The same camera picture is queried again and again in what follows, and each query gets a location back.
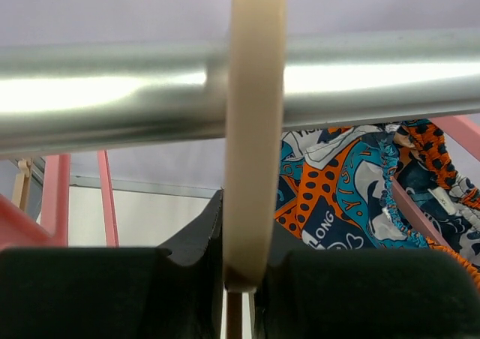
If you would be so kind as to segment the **beige hanger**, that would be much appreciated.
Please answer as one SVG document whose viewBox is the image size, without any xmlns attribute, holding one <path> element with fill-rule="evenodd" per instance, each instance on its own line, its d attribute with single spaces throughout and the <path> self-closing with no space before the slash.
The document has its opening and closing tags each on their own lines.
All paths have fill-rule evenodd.
<svg viewBox="0 0 480 339">
<path fill-rule="evenodd" d="M 12 203 L 22 211 L 26 211 L 30 185 L 32 180 L 32 159 L 26 158 L 18 162 L 19 172 L 13 186 Z"/>
<path fill-rule="evenodd" d="M 286 0 L 232 0 L 226 100 L 223 279 L 226 337 L 242 337 L 242 293 L 263 279 L 283 122 Z"/>
</svg>

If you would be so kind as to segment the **patterned blue orange shorts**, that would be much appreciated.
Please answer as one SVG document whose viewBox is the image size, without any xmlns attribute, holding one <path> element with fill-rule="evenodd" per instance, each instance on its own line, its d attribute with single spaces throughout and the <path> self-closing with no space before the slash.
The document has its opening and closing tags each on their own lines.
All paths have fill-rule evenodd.
<svg viewBox="0 0 480 339">
<path fill-rule="evenodd" d="M 284 133 L 275 220 L 316 250 L 443 251 L 478 280 L 479 245 L 451 247 L 396 179 L 401 123 Z"/>
</svg>

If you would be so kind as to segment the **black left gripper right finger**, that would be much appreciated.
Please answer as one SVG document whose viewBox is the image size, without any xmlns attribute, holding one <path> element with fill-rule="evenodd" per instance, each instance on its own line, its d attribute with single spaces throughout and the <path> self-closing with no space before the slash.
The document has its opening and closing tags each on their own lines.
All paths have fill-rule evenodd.
<svg viewBox="0 0 480 339">
<path fill-rule="evenodd" d="M 314 250 L 274 226 L 255 338 L 477 338 L 479 291 L 432 249 Z"/>
</svg>

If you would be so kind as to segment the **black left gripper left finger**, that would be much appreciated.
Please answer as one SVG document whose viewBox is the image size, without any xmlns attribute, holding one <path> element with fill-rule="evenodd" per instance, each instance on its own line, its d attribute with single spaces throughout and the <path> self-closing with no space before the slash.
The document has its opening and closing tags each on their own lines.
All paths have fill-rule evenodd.
<svg viewBox="0 0 480 339">
<path fill-rule="evenodd" d="M 3 338 L 219 338 L 223 194 L 157 247 L 1 252 Z"/>
</svg>

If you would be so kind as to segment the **pink hanger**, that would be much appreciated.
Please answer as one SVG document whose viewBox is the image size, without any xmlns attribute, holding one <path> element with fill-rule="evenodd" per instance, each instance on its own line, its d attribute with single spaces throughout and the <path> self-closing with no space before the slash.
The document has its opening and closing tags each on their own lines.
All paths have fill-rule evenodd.
<svg viewBox="0 0 480 339">
<path fill-rule="evenodd" d="M 66 247 L 71 156 L 49 156 L 43 176 L 40 222 L 31 219 L 12 203 L 1 197 L 1 249 L 8 247 Z"/>
<path fill-rule="evenodd" d="M 401 123 L 394 137 L 396 179 L 449 245 L 479 245 L 479 189 L 460 174 L 443 130 L 428 119 Z"/>
</svg>

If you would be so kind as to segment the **white clothes rack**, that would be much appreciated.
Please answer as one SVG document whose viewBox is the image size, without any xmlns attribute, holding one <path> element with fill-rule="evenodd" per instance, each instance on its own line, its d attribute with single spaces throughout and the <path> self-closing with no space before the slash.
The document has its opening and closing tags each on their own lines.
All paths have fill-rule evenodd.
<svg viewBox="0 0 480 339">
<path fill-rule="evenodd" d="M 1 49 L 1 156 L 224 135 L 227 45 L 102 43 Z M 479 31 L 292 37 L 285 130 L 479 111 Z"/>
</svg>

